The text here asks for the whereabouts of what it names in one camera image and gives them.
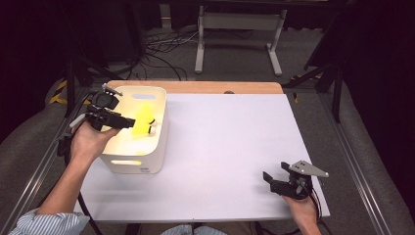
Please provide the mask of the yellow black floor tape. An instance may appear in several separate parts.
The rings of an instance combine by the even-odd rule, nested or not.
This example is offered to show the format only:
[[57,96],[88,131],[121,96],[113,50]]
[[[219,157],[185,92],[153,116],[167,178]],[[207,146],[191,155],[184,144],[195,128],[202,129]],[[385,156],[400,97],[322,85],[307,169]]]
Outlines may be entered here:
[[67,87],[67,81],[65,79],[61,80],[59,85],[57,86],[54,94],[52,95],[52,97],[49,100],[49,104],[54,104],[54,103],[58,103],[58,104],[67,104],[68,100],[66,98],[62,98],[61,95],[64,91],[64,89]]

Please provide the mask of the black metal stand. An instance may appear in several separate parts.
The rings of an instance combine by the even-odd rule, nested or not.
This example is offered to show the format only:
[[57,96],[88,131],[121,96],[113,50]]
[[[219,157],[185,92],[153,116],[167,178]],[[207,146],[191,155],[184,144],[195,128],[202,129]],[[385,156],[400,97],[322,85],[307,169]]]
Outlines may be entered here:
[[288,83],[283,84],[282,87],[294,88],[317,75],[320,78],[314,86],[314,89],[318,93],[327,93],[331,85],[334,85],[331,113],[336,123],[340,123],[340,104],[344,76],[342,64],[328,64],[303,75],[295,75]]

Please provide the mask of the striped blue white shirt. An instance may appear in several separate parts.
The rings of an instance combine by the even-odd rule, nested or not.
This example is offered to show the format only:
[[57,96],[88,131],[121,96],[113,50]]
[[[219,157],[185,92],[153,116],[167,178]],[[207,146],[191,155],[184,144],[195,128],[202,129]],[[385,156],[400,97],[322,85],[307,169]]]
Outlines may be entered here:
[[[8,235],[80,235],[90,217],[82,212],[38,214],[37,209],[22,215]],[[227,235],[209,226],[193,228],[190,224],[162,229],[159,225],[142,225],[138,235]]]

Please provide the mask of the person's left hand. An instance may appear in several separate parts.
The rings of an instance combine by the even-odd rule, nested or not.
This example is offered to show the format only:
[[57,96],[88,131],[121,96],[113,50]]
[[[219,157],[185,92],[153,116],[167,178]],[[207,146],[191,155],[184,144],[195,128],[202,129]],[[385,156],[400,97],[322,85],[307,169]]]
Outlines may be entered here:
[[119,129],[106,131],[94,129],[87,121],[75,131],[70,156],[73,162],[92,164],[105,150],[108,142],[119,133]]

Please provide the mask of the aluminium floor rail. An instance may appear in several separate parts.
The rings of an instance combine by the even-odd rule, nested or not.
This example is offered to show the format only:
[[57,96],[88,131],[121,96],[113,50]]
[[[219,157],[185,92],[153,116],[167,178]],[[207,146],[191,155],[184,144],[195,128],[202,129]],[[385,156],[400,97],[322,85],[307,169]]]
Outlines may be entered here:
[[371,219],[377,235],[392,235],[385,217],[379,208],[378,202],[374,197],[372,189],[369,186],[364,172],[361,169],[351,148],[351,145],[346,137],[345,131],[343,130],[343,127],[336,122],[334,115],[332,114],[332,104],[330,97],[327,94],[319,94],[318,98],[342,146],[347,169],[351,174],[358,194]]
[[20,216],[38,206],[62,173],[53,168],[59,139],[76,117],[63,104],[48,103],[0,143],[0,235],[8,235]]

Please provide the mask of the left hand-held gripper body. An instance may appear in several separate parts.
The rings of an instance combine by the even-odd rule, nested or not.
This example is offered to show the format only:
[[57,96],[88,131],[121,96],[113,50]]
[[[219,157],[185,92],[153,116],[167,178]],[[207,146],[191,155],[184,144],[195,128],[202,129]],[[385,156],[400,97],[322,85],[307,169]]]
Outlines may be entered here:
[[104,83],[100,90],[91,91],[91,95],[92,99],[86,111],[86,118],[91,126],[96,130],[101,130],[104,125],[122,129],[122,117],[119,113],[114,113],[119,103],[116,95],[121,96],[121,93]]

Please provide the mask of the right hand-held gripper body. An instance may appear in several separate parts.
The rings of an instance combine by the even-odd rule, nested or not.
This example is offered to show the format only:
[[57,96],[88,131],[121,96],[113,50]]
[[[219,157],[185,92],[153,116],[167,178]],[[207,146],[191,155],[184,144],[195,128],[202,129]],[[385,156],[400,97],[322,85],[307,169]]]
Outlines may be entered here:
[[313,190],[312,176],[328,177],[329,173],[306,161],[291,164],[289,180],[287,182],[276,180],[270,185],[270,191],[280,196],[302,200],[311,195]]

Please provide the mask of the white metal stand frame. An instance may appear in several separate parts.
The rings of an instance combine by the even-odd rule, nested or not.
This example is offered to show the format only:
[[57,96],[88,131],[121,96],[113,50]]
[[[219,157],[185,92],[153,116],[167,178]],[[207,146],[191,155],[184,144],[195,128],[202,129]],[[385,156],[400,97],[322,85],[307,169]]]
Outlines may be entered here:
[[199,8],[198,16],[198,47],[195,62],[195,73],[202,73],[205,53],[206,29],[239,29],[239,30],[273,30],[274,37],[266,44],[268,57],[276,76],[283,74],[277,57],[277,44],[283,30],[287,10],[277,15],[211,13],[205,6]]

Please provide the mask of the white table mat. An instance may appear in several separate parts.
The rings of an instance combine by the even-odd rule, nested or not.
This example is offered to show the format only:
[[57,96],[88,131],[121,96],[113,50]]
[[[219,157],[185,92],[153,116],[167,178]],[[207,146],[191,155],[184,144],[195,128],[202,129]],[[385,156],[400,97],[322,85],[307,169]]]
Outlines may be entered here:
[[290,217],[262,178],[308,160],[283,94],[170,94],[164,162],[156,174],[117,174],[96,161],[82,187],[106,222],[271,220]]

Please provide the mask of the black tripod stand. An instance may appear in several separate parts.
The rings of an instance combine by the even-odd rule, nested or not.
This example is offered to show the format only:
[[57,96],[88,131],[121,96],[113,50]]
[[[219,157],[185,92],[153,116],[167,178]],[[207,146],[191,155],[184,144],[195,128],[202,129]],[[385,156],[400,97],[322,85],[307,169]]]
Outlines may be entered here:
[[93,69],[103,77],[110,80],[121,80],[121,77],[115,73],[104,69],[97,64],[89,61],[81,56],[71,56],[67,59],[66,81],[67,81],[67,112],[66,118],[72,113],[75,108],[75,81],[82,87],[91,87],[94,83],[93,76],[89,69]]

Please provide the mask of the white plastic bin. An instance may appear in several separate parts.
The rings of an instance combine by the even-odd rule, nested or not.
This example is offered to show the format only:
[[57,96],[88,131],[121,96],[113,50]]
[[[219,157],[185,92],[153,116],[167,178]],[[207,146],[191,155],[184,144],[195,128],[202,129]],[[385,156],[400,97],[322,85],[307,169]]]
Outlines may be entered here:
[[132,118],[143,104],[150,104],[156,120],[156,133],[133,136],[132,128],[123,128],[107,144],[101,160],[116,173],[157,173],[161,170],[169,126],[166,91],[156,86],[120,86],[115,89],[118,105],[114,112]]

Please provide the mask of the person's right hand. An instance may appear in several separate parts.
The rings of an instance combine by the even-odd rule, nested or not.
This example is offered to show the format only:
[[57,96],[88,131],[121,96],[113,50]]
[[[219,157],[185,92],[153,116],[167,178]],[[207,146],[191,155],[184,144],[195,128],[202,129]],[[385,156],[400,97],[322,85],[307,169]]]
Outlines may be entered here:
[[306,227],[317,224],[317,210],[310,198],[295,200],[288,196],[283,196],[283,199],[289,205],[297,225]]

